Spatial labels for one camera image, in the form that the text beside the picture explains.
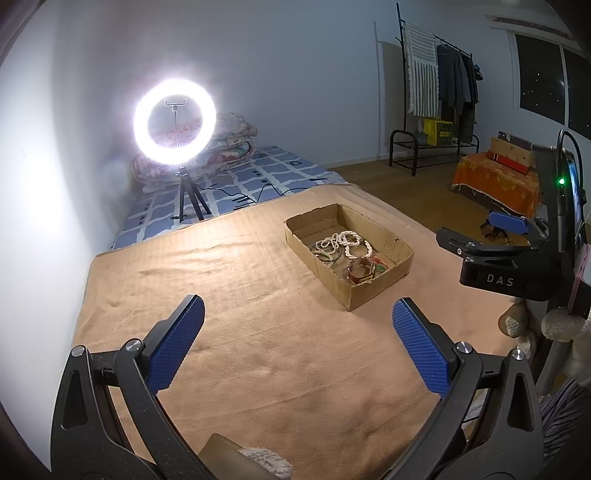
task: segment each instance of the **silver bolt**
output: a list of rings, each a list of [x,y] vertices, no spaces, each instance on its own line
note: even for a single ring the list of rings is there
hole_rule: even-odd
[[[525,360],[525,353],[523,350],[519,350],[518,348],[511,351],[511,355],[515,360]]]
[[[72,349],[72,356],[82,356],[85,350],[83,345],[77,345]]]
[[[461,353],[472,353],[472,351],[474,350],[472,348],[472,345],[470,345],[468,342],[456,343],[456,349]]]
[[[129,342],[127,342],[125,344],[125,349],[128,352],[135,352],[137,349],[139,349],[139,346],[142,344],[142,342],[140,340],[138,340],[137,338],[134,338],[133,340],[130,340]]]

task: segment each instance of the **mattress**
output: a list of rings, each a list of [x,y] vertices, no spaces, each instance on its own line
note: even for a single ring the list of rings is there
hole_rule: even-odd
[[[285,241],[286,219],[334,203],[414,251],[406,277],[352,312]],[[321,185],[99,255],[74,343],[118,349],[198,294],[204,326],[158,394],[189,445],[198,452],[217,432],[277,452],[293,464],[294,480],[376,479],[439,399],[392,328],[396,300],[411,297],[479,352],[506,355],[515,343],[497,327],[509,298],[460,285],[461,267],[435,234],[392,206],[353,185]],[[120,393],[114,401],[134,449],[149,458]]]
[[[231,170],[195,179],[212,211],[205,218],[233,212],[257,203],[292,195],[316,185],[346,183],[333,171],[313,164],[275,145],[258,148],[252,161]],[[131,209],[112,249],[128,247],[153,236],[177,230],[199,221],[185,194],[184,211],[188,217],[179,223],[178,185],[143,194]]]

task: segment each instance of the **illuminated ring lamp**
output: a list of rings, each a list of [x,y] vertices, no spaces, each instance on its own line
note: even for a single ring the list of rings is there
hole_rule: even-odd
[[[181,147],[178,137],[177,112],[179,107],[187,105],[187,100],[180,103],[169,103],[166,97],[173,95],[186,95],[188,98],[194,100],[201,109],[203,121],[201,130],[191,143]],[[177,134],[177,148],[167,148],[158,145],[148,132],[148,120],[154,107],[164,100],[165,106],[172,107],[174,112],[174,127]],[[211,140],[213,130],[216,126],[216,108],[213,104],[212,98],[199,85],[189,82],[187,80],[167,80],[157,87],[150,90],[144,98],[142,98],[135,110],[134,116],[134,134],[135,141],[139,149],[146,155],[162,164],[170,165],[176,175],[180,178],[180,208],[178,216],[172,219],[178,219],[179,223],[187,217],[184,214],[184,194],[188,192],[195,213],[199,220],[203,220],[203,212],[199,206],[199,202],[203,205],[205,212],[211,215],[212,211],[207,206],[205,199],[199,192],[199,188],[184,167],[184,163],[192,158],[195,158]]]

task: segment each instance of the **ring light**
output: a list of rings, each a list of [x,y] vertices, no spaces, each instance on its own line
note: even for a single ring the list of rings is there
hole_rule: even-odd
[[[168,96],[184,95],[201,109],[203,122],[197,138],[189,145],[167,148],[158,145],[148,132],[148,120],[156,104]],[[216,108],[207,92],[188,80],[167,80],[149,91],[135,110],[134,134],[140,150],[159,163],[180,165],[195,158],[211,140],[216,126]]]

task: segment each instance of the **person's hand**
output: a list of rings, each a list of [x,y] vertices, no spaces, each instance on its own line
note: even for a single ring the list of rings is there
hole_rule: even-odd
[[[517,348],[523,350],[528,359],[535,355],[540,334],[550,340],[572,341],[564,373],[582,387],[591,387],[591,320],[569,315],[566,308],[558,308],[548,312],[536,328],[525,300],[514,299],[513,305],[499,317],[499,329],[517,339]]]

